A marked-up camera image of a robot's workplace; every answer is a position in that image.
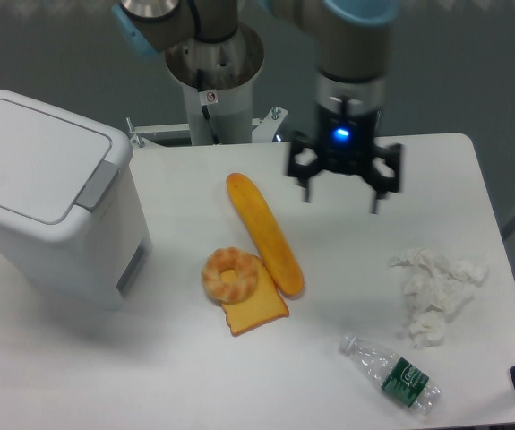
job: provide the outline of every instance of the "crumpled tissue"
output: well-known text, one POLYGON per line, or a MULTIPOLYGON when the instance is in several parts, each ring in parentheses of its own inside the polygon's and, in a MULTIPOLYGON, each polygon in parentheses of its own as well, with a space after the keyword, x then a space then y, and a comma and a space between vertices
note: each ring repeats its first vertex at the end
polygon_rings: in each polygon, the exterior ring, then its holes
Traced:
POLYGON ((405 251, 392 259, 394 266, 412 268, 402 292, 411 311, 408 335, 415 348, 442 343, 446 323, 472 299, 488 274, 485 262, 451 261, 427 248, 405 251))

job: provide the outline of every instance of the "green bottle label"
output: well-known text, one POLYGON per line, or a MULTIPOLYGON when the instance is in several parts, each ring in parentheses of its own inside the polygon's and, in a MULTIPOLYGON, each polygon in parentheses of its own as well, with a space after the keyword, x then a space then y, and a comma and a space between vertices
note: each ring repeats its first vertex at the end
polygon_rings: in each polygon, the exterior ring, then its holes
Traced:
POLYGON ((428 379, 426 374, 401 358, 392 369, 391 374, 384 380, 381 388, 410 407, 425 388, 428 379))

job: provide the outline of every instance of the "plastic water bottle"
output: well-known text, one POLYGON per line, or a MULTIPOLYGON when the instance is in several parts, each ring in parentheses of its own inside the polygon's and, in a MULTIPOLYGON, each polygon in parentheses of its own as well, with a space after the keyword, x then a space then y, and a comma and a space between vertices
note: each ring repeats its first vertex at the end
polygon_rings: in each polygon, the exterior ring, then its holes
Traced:
POLYGON ((349 333, 340 350, 362 366, 375 385, 410 410, 427 415, 440 397, 432 379, 388 348, 349 333))

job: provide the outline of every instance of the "toy donut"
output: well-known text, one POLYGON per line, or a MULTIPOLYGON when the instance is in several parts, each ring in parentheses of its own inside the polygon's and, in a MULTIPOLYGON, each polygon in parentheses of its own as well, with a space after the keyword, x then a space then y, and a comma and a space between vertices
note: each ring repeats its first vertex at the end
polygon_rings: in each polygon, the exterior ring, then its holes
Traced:
POLYGON ((225 303, 241 302, 255 290, 257 271, 257 264, 250 254, 235 247, 220 248, 203 266, 202 282, 210 297, 225 303), (221 273, 228 270, 236 272, 235 281, 221 280, 221 273))

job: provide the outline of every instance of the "white table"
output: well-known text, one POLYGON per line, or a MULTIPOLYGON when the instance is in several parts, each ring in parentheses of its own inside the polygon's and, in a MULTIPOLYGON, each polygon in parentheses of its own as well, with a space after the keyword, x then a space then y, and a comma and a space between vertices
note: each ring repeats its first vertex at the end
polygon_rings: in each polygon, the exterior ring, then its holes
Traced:
POLYGON ((406 144, 403 193, 370 215, 361 179, 323 173, 312 202, 283 175, 285 144, 146 147, 132 171, 155 250, 123 307, 103 312, 30 286, 0 255, 0 428, 400 429, 515 422, 515 284, 472 143, 461 134, 406 144), (205 296, 216 248, 255 252, 225 178, 261 188, 300 261, 291 315, 234 338, 205 296), (399 250, 484 258, 488 281, 440 347, 399 332, 399 250), (421 420, 389 401, 338 352, 340 335, 397 350, 438 382, 421 420))

